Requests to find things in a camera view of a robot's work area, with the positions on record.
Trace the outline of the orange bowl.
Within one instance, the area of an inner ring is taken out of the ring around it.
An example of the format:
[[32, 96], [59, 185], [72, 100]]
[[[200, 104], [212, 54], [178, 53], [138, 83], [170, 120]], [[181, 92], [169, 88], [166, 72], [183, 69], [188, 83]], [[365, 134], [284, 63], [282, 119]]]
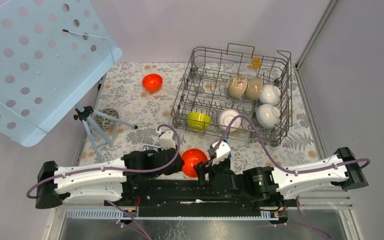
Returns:
[[181, 168], [184, 175], [190, 178], [197, 178], [198, 175], [194, 169], [198, 163], [206, 163], [208, 161], [207, 155], [198, 148], [190, 148], [186, 150], [181, 156], [184, 164]]
[[157, 92], [163, 86], [163, 78], [157, 73], [150, 73], [142, 79], [142, 86], [148, 92]]

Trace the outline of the yellow bowl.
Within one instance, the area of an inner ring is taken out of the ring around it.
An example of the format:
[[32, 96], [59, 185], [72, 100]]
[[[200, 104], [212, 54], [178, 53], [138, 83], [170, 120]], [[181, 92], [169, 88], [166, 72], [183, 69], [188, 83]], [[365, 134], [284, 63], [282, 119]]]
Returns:
[[201, 112], [191, 112], [187, 115], [187, 126], [196, 132], [203, 132], [206, 130], [210, 123], [211, 118]]

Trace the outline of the beige bowl with leaf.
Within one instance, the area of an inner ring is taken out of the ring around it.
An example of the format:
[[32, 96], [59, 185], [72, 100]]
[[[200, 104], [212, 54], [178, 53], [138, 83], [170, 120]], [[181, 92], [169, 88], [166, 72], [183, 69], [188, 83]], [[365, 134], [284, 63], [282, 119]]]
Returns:
[[248, 86], [248, 79], [242, 75], [234, 75], [227, 81], [227, 92], [235, 98], [240, 99]]

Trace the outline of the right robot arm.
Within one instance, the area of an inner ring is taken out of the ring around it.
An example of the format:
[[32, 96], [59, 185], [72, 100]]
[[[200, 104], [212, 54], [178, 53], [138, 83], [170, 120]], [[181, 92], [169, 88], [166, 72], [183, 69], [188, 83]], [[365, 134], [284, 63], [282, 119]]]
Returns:
[[348, 147], [341, 147], [330, 157], [295, 166], [276, 163], [236, 174], [230, 168], [230, 158], [216, 158], [200, 162], [193, 169], [200, 185], [209, 184], [215, 194], [279, 206], [285, 200], [322, 187], [339, 186], [342, 190], [367, 187], [363, 169], [370, 162], [368, 158], [356, 159]]

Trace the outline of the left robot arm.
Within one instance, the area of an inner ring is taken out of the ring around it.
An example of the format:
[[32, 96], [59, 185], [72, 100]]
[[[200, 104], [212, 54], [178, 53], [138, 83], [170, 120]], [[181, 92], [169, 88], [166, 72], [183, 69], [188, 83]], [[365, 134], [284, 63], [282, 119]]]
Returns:
[[135, 200], [134, 180], [172, 175], [183, 166], [184, 161], [173, 148], [136, 150], [114, 160], [85, 166], [63, 167], [47, 161], [37, 176], [35, 208], [106, 200], [128, 206]]

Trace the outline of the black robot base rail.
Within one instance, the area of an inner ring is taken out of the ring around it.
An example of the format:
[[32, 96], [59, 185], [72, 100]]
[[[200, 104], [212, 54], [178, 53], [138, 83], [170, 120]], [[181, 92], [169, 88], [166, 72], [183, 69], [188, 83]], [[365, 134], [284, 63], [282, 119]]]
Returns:
[[105, 201], [106, 206], [133, 207], [140, 217], [257, 217], [261, 211], [275, 212], [287, 206], [285, 200], [249, 202], [224, 197], [198, 180], [136, 179], [132, 191], [119, 201]]

